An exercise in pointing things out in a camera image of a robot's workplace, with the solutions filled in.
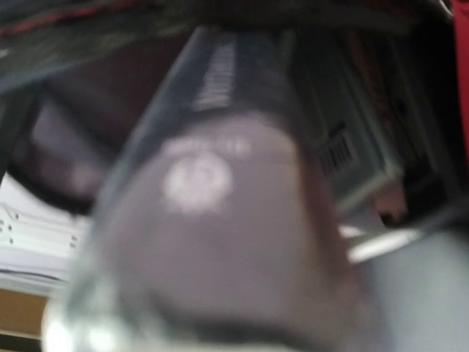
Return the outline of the blue Wuthering Heights book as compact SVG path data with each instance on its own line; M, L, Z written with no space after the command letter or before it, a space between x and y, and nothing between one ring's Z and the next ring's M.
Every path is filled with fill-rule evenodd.
M44 351L370 351L273 38L194 31L95 208Z

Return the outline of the thin grey booklet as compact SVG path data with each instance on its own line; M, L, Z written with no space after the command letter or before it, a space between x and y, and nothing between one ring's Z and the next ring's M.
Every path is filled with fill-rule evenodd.
M336 36L319 29L296 32L289 72L342 213L402 179L400 157Z

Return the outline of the red backpack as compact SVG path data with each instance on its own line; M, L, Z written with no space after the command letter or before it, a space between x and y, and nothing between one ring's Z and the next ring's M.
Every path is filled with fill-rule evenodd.
M111 160L123 148L152 94L198 26L217 33L338 28L368 97L384 118L417 136L404 121L408 102L392 101L391 78L408 68L422 88L419 112L437 141L424 153L431 182L407 179L411 213L468 203L468 160L459 87L459 43L452 18L438 19L436 1L3 1L1 93L38 88L83 146L54 127L47 151L21 131L9 152L13 169L56 205L87 211Z

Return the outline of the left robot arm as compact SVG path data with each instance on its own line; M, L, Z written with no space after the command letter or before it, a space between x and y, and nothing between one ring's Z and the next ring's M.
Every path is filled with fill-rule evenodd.
M1 181L1 288L47 297L69 279L86 216L47 205L10 175Z

